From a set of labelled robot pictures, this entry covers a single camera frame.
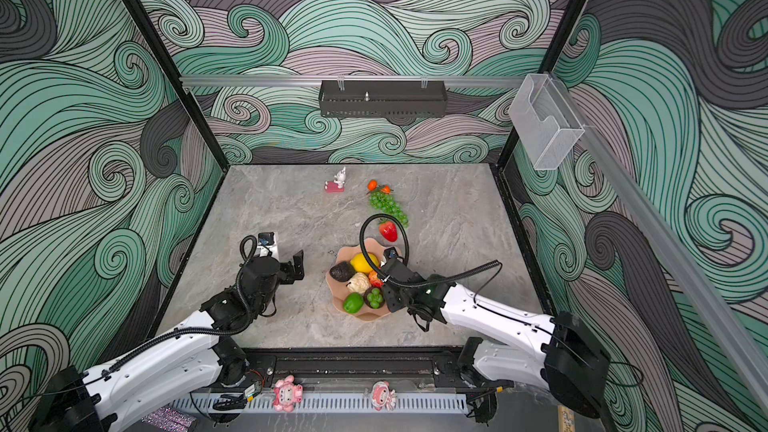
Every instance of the gray floor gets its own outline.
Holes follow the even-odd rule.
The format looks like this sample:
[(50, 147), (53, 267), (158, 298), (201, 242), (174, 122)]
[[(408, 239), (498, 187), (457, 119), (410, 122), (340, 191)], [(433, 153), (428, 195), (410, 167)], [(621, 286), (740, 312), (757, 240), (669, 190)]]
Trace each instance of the gray floor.
[[(482, 294), (531, 312), (541, 308), (486, 164), (348, 165), (343, 193), (323, 191), (339, 166), (236, 166), (216, 203), (170, 301), (160, 331), (234, 283), (243, 236), (277, 232), (281, 260), (304, 249), (306, 277), (276, 293), (278, 312), (236, 337), (241, 347), (331, 347), (463, 344), (478, 333), (435, 322), (427, 333), (400, 311), (374, 322), (338, 312), (325, 272), (344, 245), (356, 245), (371, 214), (366, 184), (388, 184), (408, 214), (409, 266), (427, 276), (452, 275), (498, 259), (504, 271)], [(376, 226), (367, 236), (381, 239)], [(489, 273), (462, 281), (478, 288)]]

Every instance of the wave patterned wallpaper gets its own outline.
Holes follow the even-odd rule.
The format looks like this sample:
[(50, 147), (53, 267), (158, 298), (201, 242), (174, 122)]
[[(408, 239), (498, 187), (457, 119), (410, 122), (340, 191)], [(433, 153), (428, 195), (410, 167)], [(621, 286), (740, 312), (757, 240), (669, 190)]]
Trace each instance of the wave patterned wallpaper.
[[(142, 0), (182, 74), (536, 72), (568, 0)], [(441, 119), (327, 119), (318, 89), (200, 88), (232, 163), (495, 162), (514, 91), (452, 90)]]
[[(768, 0), (589, 0), (556, 73), (768, 352)], [(524, 149), (512, 180), (556, 307), (614, 360), (620, 430), (768, 430), (633, 218), (580, 144), (557, 171)], [(614, 365), (616, 381), (633, 383)]]
[(120, 0), (0, 0), (0, 416), (142, 341), (221, 170)]

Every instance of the red strawberry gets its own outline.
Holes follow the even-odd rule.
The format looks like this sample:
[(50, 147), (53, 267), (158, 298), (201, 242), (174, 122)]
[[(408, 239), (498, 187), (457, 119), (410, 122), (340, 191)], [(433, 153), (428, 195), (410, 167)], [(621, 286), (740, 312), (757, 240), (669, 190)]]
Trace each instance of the red strawberry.
[(379, 233), (390, 242), (397, 240), (397, 227), (390, 220), (379, 224)]

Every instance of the figurine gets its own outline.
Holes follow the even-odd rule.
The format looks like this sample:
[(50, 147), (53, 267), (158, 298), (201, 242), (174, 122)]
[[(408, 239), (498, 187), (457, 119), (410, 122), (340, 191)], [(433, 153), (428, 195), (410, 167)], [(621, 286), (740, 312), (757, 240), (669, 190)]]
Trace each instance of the figurine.
[(326, 181), (326, 192), (344, 192), (344, 181), (346, 181), (346, 166), (333, 176), (333, 182)]
[(394, 390), (389, 389), (389, 382), (381, 380), (373, 385), (371, 391), (371, 403), (373, 408), (381, 410), (386, 408), (387, 410), (394, 410), (397, 405), (397, 394)]
[(275, 382), (275, 399), (272, 405), (278, 412), (293, 412), (293, 404), (301, 402), (303, 390), (300, 385), (293, 383), (293, 375), (280, 379)]

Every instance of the fruit bowl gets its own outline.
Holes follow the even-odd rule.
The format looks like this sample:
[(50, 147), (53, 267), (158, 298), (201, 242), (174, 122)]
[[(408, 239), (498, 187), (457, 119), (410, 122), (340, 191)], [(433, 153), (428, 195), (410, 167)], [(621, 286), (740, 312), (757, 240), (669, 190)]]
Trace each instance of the fruit bowl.
[[(376, 258), (379, 259), (379, 263), (381, 263), (382, 258), (384, 257), (384, 250), (388, 248), (389, 246), (384, 247), (374, 238), (366, 239), (366, 250), (368, 253), (374, 254)], [(359, 245), (355, 247), (341, 247), (339, 253), (336, 255), (336, 261), (331, 264), (331, 267), (338, 264), (339, 262), (348, 262), (352, 260), (352, 257), (360, 254), (360, 252), (362, 252), (362, 250), (360, 249)], [(333, 307), (335, 307), (336, 310), (342, 314), (352, 315), (363, 322), (372, 322), (391, 313), (386, 304), (382, 304), (380, 308), (370, 308), (368, 305), (363, 305), (359, 311), (355, 312), (354, 314), (349, 314), (348, 312), (344, 311), (343, 307), (344, 299), (346, 299), (346, 296), (350, 294), (350, 291), (346, 288), (346, 282), (338, 282), (335, 280), (333, 277), (331, 277), (329, 270), (326, 272), (326, 283), (328, 284), (328, 288), (331, 289)]]

